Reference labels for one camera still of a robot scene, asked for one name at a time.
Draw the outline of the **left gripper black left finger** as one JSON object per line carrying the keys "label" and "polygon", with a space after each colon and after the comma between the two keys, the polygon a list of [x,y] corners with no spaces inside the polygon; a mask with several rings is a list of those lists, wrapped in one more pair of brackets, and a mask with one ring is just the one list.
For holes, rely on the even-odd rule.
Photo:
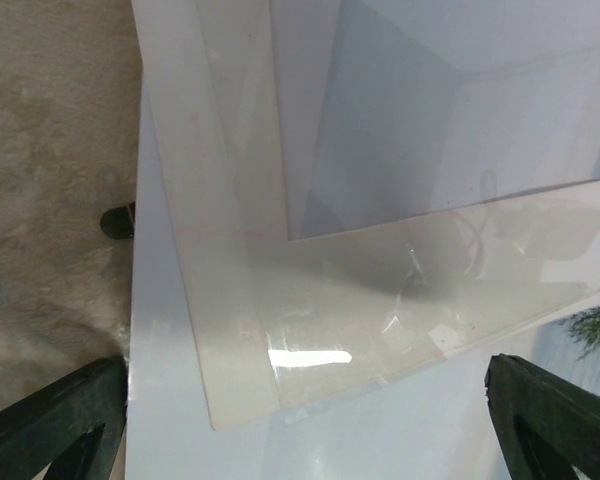
{"label": "left gripper black left finger", "polygon": [[0,411],[0,479],[107,479],[126,425],[127,367],[95,360]]}

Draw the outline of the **white passe-partout mat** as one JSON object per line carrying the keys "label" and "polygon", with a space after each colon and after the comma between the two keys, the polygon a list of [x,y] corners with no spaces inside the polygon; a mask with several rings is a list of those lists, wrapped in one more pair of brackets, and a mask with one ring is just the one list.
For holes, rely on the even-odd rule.
{"label": "white passe-partout mat", "polygon": [[132,9],[214,428],[600,302],[600,1]]}

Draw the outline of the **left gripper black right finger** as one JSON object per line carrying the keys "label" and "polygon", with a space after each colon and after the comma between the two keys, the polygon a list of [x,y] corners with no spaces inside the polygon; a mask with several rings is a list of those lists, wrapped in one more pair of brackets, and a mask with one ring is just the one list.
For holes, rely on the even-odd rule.
{"label": "left gripper black right finger", "polygon": [[505,354],[491,358],[485,387],[513,479],[600,479],[600,397]]}

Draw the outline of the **landscape photo with white mat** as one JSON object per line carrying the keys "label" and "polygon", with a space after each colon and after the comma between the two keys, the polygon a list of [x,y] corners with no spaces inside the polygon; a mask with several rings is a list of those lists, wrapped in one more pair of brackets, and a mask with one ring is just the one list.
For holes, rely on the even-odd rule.
{"label": "landscape photo with white mat", "polygon": [[487,479],[500,352],[578,362],[557,319],[600,304],[598,157],[477,139],[482,87],[396,119],[327,93],[303,161],[251,75],[220,122],[205,75],[143,93],[126,475]]}

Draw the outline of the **yellow handled screwdriver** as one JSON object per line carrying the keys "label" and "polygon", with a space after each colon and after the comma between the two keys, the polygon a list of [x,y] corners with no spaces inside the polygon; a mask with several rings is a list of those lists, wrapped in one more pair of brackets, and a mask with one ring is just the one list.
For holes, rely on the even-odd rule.
{"label": "yellow handled screwdriver", "polygon": [[107,210],[100,217],[101,231],[113,240],[132,239],[135,233],[135,210],[135,202]]}

